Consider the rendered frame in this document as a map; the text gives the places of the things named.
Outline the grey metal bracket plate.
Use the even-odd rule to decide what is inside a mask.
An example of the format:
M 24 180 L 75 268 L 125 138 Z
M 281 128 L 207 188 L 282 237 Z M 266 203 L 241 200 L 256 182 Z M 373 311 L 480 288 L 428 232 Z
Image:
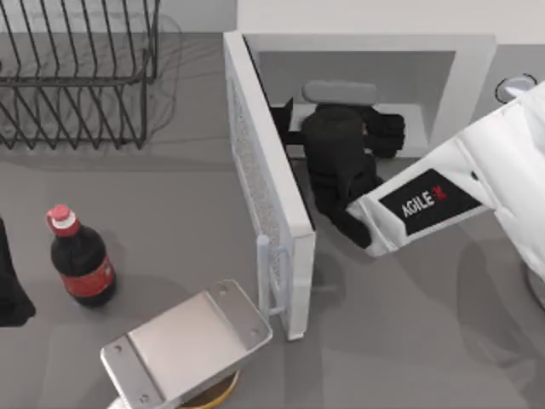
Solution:
M 118 393 L 106 409 L 179 409 L 237 372 L 272 337 L 238 282 L 214 283 L 101 349 Z

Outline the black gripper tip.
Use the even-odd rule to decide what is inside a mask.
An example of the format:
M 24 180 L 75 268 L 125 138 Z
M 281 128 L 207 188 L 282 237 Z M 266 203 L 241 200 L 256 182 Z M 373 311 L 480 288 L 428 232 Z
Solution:
M 35 306 L 14 270 L 8 236 L 0 217 L 0 328 L 22 327 L 35 314 Z

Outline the white microwave door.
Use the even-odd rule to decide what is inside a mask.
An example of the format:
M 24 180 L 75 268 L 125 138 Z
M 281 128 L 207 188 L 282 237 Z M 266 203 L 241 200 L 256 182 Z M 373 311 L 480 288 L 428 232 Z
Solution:
M 316 233 L 244 35 L 222 37 L 232 158 L 255 236 L 265 234 L 290 252 L 289 318 L 280 320 L 295 341 L 307 332 Z

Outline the golden round base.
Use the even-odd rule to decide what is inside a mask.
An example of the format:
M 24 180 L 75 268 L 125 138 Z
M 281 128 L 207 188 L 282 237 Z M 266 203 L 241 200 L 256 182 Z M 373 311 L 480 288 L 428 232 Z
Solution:
M 237 386 L 240 371 L 210 386 L 199 395 L 185 402 L 178 409 L 214 409 L 224 403 Z

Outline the dark bottle with red cap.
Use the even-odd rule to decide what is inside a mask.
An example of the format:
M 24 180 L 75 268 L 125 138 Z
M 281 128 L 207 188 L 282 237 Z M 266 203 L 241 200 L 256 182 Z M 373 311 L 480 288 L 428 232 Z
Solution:
M 102 236 L 80 222 L 65 204 L 45 215 L 53 239 L 51 262 L 67 293 L 86 308 L 105 306 L 117 289 L 117 275 Z

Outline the pale grey rounded box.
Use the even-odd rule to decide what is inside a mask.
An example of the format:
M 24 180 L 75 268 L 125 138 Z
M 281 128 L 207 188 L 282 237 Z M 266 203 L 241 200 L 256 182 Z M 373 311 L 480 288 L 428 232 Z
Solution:
M 378 101 L 377 87 L 368 83 L 313 80 L 302 86 L 301 93 L 312 103 L 370 106 Z

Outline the white microwave oven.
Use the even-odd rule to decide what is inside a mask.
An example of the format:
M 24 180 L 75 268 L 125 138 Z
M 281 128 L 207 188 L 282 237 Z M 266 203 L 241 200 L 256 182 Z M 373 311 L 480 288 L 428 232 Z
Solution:
M 491 35 L 249 33 L 244 38 L 273 103 L 312 103 L 301 93 L 313 80 L 374 84 L 379 112 L 404 117 L 402 158 L 418 158 L 473 119 L 497 50 Z

